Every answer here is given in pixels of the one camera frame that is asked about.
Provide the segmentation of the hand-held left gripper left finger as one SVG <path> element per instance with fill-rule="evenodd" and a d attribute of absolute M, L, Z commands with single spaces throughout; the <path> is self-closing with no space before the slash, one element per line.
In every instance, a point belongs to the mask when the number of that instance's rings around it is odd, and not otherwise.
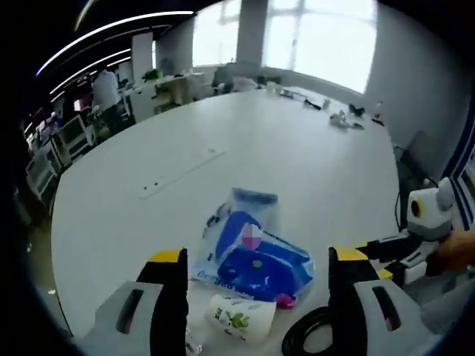
<path fill-rule="evenodd" d="M 187 250 L 157 252 L 99 306 L 75 344 L 83 355 L 185 355 L 187 291 Z"/>

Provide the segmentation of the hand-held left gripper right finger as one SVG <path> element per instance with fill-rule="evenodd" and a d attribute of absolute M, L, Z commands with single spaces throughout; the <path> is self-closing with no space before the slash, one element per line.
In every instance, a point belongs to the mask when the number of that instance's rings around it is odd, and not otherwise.
<path fill-rule="evenodd" d="M 420 355 L 437 340 L 419 305 L 359 250 L 329 248 L 328 282 L 336 355 Z"/>

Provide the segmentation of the person's right hand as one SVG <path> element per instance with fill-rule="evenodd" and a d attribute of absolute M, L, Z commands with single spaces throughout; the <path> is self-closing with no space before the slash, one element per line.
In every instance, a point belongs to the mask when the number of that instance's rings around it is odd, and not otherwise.
<path fill-rule="evenodd" d="M 474 227 L 453 230 L 449 237 L 427 258 L 425 274 L 429 277 L 446 271 L 460 271 L 474 266 Z"/>

